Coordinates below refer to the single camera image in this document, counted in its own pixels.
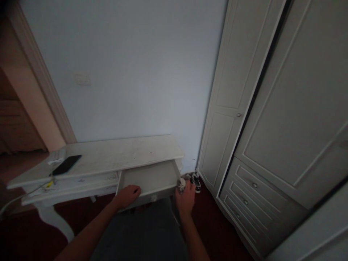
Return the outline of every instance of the door frame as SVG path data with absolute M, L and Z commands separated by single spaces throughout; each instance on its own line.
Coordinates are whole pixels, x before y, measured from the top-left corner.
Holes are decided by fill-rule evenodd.
M 40 53 L 34 35 L 17 1 L 14 2 L 8 9 L 7 16 L 11 22 L 11 25 L 13 26 L 20 44 L 22 45 L 22 49 L 28 59 L 31 69 L 58 125 L 63 139 L 65 140 L 66 144 L 77 143 L 74 131 L 54 87 L 52 78 Z

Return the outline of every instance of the desk leg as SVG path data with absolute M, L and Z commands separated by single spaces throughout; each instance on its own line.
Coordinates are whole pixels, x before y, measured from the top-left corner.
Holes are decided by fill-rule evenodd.
M 73 230 L 69 224 L 54 210 L 53 206 L 45 207 L 42 202 L 34 203 L 37 208 L 40 218 L 43 222 L 56 227 L 68 240 L 68 243 L 75 237 Z

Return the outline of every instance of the person's left hand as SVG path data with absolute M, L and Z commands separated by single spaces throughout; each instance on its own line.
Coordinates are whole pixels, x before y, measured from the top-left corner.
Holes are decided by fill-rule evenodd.
M 141 193 L 141 188 L 135 185 L 128 185 L 120 190 L 113 198 L 113 202 L 118 208 L 126 208 L 136 200 Z

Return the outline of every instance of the black phone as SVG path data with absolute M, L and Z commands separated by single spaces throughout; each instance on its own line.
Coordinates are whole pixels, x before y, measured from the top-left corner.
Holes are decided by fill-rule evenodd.
M 67 173 L 72 166 L 82 157 L 82 155 L 67 157 L 62 164 L 60 164 L 53 172 L 53 176 L 61 175 Z

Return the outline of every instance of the light switch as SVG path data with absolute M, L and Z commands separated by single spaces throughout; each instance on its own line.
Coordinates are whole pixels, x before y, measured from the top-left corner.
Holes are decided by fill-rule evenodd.
M 74 79 L 78 85 L 91 85 L 90 78 L 86 72 L 74 72 Z

